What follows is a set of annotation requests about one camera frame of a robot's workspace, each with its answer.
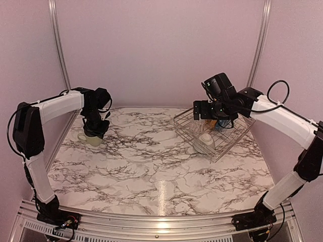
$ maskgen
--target marble surface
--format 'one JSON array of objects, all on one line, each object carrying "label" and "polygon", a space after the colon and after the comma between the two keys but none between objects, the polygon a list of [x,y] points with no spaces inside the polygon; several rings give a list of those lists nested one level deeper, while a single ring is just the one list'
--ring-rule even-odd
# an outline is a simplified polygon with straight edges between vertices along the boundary
[{"label": "marble surface", "polygon": [[254,207],[273,179],[248,133],[217,163],[177,137],[178,108],[115,108],[103,143],[77,139],[79,116],[48,174],[61,205],[121,214],[194,215]]}]

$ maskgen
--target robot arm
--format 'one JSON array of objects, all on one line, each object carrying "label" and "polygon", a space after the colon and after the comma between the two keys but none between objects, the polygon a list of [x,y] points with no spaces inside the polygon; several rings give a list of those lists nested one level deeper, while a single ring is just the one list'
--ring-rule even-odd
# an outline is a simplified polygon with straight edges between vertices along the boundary
[{"label": "robot arm", "polygon": [[103,109],[109,101],[112,100],[106,89],[98,88],[94,91],[75,88],[62,95],[33,104],[23,102],[18,105],[13,139],[18,152],[24,157],[26,176],[36,194],[38,220],[60,225],[71,215],[79,216],[59,210],[58,198],[50,186],[45,170],[43,155],[45,140],[42,126],[55,117],[82,110],[85,135],[102,139],[110,122],[106,119],[102,120],[99,110]]},{"label": "robot arm", "polygon": [[276,222],[274,209],[297,194],[306,182],[319,176],[323,159],[323,122],[316,124],[284,107],[283,103],[270,101],[253,88],[236,92],[224,73],[202,85],[212,102],[195,101],[194,119],[234,120],[239,113],[272,126],[304,148],[294,170],[261,197],[254,212],[237,214],[232,221],[237,231]]}]

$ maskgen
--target white cup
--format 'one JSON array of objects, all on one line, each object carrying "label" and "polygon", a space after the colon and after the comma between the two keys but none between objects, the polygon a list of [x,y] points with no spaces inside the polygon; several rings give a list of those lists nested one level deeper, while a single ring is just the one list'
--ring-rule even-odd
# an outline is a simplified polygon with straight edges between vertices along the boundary
[{"label": "white cup", "polygon": [[89,137],[89,136],[86,136],[84,133],[79,133],[77,135],[77,138],[83,144],[89,144],[94,147],[99,146],[102,143],[102,139],[99,138],[98,136]]},{"label": "white cup", "polygon": [[214,150],[216,148],[216,145],[211,135],[202,134],[198,137],[198,140],[194,140],[193,147],[197,152],[201,154],[208,154],[210,153],[208,148]]}]

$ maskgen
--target wire dish rack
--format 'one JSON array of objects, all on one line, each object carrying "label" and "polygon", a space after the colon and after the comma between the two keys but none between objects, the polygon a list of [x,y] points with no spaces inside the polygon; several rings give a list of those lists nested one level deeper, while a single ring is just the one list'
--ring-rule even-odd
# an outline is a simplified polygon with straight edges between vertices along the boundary
[{"label": "wire dish rack", "polygon": [[[222,129],[220,131],[215,130],[209,123],[202,123],[202,127],[198,132],[191,130],[191,125],[194,122],[193,108],[186,110],[174,117],[174,125],[176,127],[176,133],[182,137],[186,142],[198,149],[202,150],[205,155],[211,160],[211,162],[217,162],[222,156],[227,153],[232,146],[234,146],[246,133],[251,129],[255,120],[251,118],[245,118],[239,115],[234,120],[234,127],[232,129]],[[215,149],[212,149],[199,140],[199,136],[202,134],[209,134],[212,136],[215,142]]]}]

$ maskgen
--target pink wall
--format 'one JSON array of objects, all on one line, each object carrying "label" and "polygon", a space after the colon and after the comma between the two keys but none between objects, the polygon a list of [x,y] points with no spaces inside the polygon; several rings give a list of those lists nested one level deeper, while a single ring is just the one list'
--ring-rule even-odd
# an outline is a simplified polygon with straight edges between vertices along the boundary
[{"label": "pink wall", "polygon": [[[0,53],[0,241],[8,241],[21,200],[31,195],[21,159],[7,144],[8,119],[19,102],[47,98],[64,89],[48,1],[1,1]],[[56,119],[47,125],[46,156],[65,121]]]},{"label": "pink wall", "polygon": [[[254,85],[266,92],[272,82],[288,81],[291,95],[287,105],[316,121],[323,120],[322,23],[322,1],[273,1],[268,36]],[[284,91],[279,93],[283,100]],[[297,163],[301,149],[266,125],[257,123],[253,133],[272,175],[276,181],[280,180]],[[322,241],[322,181],[319,178],[307,184],[292,199],[306,242]]]},{"label": "pink wall", "polygon": [[57,1],[72,86],[107,88],[118,106],[191,106],[226,72],[245,87],[263,1]]}]

